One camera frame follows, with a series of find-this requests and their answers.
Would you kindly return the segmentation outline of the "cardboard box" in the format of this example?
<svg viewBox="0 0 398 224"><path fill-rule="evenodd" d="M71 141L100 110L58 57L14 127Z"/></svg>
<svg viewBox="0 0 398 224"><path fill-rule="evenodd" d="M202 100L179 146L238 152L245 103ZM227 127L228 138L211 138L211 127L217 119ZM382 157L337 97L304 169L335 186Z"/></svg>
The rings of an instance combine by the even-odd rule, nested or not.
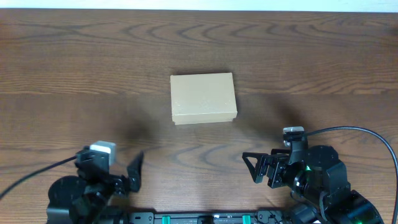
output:
<svg viewBox="0 0 398 224"><path fill-rule="evenodd" d="M176 125L230 122L237 117L232 73L172 75L170 91Z"/></svg>

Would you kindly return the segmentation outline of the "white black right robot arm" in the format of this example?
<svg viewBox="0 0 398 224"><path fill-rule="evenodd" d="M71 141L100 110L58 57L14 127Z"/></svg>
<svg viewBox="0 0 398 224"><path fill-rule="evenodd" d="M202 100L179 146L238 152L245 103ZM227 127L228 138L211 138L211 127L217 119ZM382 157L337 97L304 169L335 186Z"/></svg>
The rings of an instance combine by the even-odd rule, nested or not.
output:
<svg viewBox="0 0 398 224"><path fill-rule="evenodd" d="M270 188L291 189L298 204L283 212L282 223L382 223L374 205L351 189L346 166L331 146L293 143L242 158L255 183L267 177Z"/></svg>

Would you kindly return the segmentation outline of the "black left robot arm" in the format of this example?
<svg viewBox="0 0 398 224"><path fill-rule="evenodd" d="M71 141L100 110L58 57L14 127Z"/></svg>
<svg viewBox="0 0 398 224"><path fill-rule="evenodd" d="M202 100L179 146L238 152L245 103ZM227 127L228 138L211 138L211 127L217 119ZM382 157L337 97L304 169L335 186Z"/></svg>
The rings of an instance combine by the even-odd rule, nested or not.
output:
<svg viewBox="0 0 398 224"><path fill-rule="evenodd" d="M141 187L144 153L140 152L127 166L127 176L109 173L107 152L88 146L76 153L76 176L65 176L49 188L48 223L127 224L128 212L108 202L113 196L128 197Z"/></svg>

